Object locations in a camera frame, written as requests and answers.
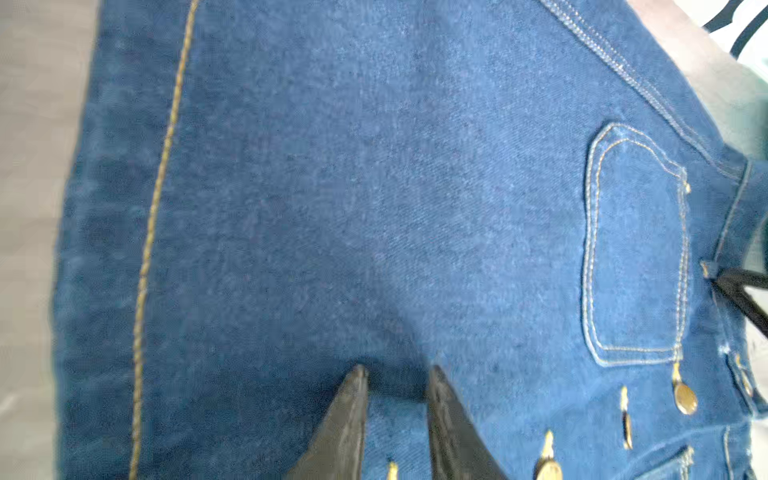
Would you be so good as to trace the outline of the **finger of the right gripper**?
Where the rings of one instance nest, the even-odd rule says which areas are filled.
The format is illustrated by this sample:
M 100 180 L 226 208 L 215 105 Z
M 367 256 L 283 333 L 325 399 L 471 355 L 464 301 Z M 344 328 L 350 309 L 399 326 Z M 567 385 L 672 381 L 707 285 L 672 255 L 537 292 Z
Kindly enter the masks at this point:
M 758 302 L 760 298 L 767 298 L 767 275 L 745 269 L 723 269 L 714 284 L 767 337 L 767 307 Z

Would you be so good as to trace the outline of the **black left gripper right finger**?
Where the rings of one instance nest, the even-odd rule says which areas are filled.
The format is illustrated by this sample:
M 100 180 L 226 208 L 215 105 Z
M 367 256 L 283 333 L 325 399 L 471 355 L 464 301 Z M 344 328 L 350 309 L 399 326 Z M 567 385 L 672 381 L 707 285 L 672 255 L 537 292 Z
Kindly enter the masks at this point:
M 506 479 L 440 366 L 429 372 L 427 426 L 433 479 Z

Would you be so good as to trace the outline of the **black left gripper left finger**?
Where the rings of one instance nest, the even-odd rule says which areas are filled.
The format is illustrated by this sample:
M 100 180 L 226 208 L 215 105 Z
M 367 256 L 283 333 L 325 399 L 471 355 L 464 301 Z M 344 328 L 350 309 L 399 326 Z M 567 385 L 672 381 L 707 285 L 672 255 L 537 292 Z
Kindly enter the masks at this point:
M 360 479 L 368 400 L 368 371 L 355 365 L 342 381 L 307 450 L 285 479 Z

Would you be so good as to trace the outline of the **dark navy garment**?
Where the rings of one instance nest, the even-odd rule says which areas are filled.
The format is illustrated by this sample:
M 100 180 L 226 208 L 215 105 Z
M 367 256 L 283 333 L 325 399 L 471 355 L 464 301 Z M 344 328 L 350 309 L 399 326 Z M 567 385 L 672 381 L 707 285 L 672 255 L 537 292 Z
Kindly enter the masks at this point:
M 767 214 L 623 1 L 104 1 L 58 239 L 63 479 L 281 479 L 346 374 L 427 479 L 438 365 L 511 478 L 751 479 L 715 287 Z

